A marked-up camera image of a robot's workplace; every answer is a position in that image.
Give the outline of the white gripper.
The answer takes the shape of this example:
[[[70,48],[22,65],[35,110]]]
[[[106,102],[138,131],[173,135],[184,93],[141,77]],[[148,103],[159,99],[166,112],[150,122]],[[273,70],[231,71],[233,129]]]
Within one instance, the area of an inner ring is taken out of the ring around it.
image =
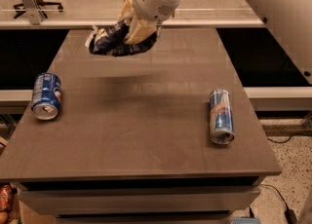
[[[179,0],[125,0],[118,18],[130,22],[125,43],[135,45],[146,40],[157,31],[158,21],[168,19],[178,4]]]

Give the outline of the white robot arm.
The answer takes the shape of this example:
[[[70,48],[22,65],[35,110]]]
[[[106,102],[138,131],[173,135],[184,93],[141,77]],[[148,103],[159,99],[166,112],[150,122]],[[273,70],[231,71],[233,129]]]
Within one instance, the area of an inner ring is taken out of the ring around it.
[[[295,63],[306,81],[312,70],[312,0],[246,0],[262,23]],[[167,20],[180,0],[124,0],[121,19],[131,21],[128,44],[151,35]]]

